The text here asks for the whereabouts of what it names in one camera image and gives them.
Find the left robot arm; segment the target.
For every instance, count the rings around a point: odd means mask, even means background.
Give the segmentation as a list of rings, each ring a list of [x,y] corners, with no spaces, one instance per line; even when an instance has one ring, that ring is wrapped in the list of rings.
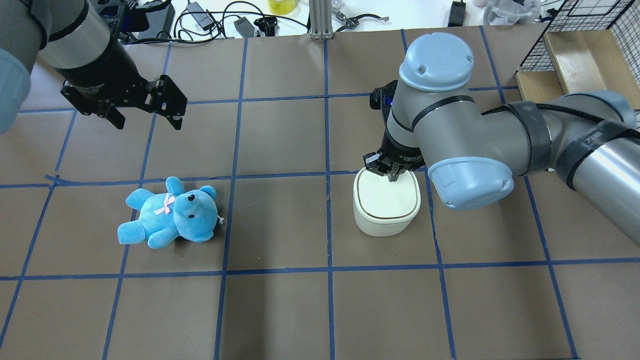
[[[1,116],[6,133],[31,89],[37,59],[66,84],[61,95],[85,116],[123,129],[121,108],[158,114],[180,130],[187,98],[167,75],[142,77],[105,19],[88,0],[1,2]]]

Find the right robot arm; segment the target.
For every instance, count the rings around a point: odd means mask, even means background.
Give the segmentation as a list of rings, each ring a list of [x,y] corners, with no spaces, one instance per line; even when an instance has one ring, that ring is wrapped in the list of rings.
[[[505,198],[516,176],[553,169],[638,243],[639,132],[628,100],[604,89],[481,112],[467,88],[473,69],[473,51],[454,34],[410,43],[398,80],[370,94],[385,131],[365,170],[395,182],[425,166],[441,202],[466,211]]]

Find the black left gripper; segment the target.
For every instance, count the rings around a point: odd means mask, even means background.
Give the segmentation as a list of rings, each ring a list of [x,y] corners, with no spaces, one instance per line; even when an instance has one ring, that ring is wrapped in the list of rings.
[[[119,107],[136,107],[156,113],[181,130],[188,99],[169,75],[144,79],[133,59],[119,42],[109,42],[105,51],[89,64],[60,70],[64,83],[60,93],[80,113],[108,120],[123,130],[125,116]]]

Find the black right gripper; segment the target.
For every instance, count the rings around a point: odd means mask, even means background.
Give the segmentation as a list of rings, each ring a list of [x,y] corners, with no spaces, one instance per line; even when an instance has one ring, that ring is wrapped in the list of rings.
[[[380,148],[376,152],[366,153],[363,161],[366,171],[387,177],[391,182],[397,182],[402,174],[426,165],[420,148],[398,143],[387,129]]]

